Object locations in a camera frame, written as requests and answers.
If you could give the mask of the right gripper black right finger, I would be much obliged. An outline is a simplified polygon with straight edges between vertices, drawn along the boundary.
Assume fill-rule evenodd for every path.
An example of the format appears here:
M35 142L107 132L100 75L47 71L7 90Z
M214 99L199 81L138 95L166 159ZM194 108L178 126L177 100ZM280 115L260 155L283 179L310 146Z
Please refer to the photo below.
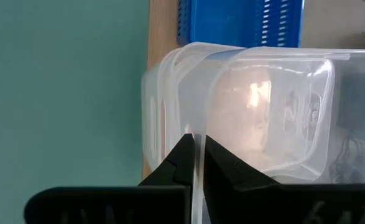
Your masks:
M281 184L207 137L211 224L365 224L365 184Z

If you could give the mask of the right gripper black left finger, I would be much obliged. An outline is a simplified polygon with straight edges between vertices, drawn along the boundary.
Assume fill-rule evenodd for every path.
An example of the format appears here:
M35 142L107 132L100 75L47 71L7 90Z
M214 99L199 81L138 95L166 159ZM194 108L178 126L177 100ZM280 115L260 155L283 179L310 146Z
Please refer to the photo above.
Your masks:
M185 134L133 187L54 187L29 199L26 224L190 224L194 139Z

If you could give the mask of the wooden shelf board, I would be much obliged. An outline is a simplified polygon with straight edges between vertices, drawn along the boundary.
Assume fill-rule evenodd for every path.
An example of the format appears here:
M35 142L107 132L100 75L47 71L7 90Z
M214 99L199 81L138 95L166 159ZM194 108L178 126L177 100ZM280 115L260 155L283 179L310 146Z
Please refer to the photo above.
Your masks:
M149 1L147 71L141 80L143 178L167 155L164 76L178 52L177 6L178 0Z

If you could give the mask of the green table mat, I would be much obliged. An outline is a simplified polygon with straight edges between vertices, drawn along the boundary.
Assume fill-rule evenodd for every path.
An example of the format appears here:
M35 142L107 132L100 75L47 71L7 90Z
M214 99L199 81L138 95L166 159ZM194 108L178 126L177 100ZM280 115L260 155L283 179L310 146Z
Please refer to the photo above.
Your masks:
M0 224L36 193L142 177L148 0L0 0Z

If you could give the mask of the blue plastic basket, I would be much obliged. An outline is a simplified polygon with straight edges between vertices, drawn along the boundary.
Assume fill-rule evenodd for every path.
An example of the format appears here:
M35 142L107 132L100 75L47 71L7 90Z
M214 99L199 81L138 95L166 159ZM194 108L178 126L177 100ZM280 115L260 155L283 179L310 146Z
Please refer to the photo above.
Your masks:
M305 0L178 0L177 44L298 47Z

